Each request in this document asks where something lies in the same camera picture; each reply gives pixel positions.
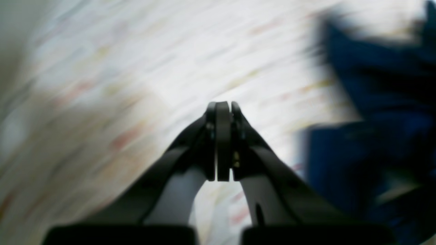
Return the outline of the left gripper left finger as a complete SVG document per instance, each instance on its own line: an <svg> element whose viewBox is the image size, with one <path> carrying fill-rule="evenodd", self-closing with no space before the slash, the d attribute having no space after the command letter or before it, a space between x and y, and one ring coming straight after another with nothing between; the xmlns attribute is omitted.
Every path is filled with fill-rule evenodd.
<svg viewBox="0 0 436 245"><path fill-rule="evenodd" d="M50 230L44 245L196 245L189 227L206 181L229 181L231 112L211 102L120 197L74 225Z"/></svg>

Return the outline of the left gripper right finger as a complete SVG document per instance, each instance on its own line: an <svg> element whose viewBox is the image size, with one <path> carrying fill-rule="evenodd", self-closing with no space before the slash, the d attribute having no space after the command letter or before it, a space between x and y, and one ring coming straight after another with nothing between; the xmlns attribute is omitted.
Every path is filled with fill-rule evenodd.
<svg viewBox="0 0 436 245"><path fill-rule="evenodd" d="M249 206L252 227L242 245L394 245L392 232L357 221L308 187L231 103L232 171Z"/></svg>

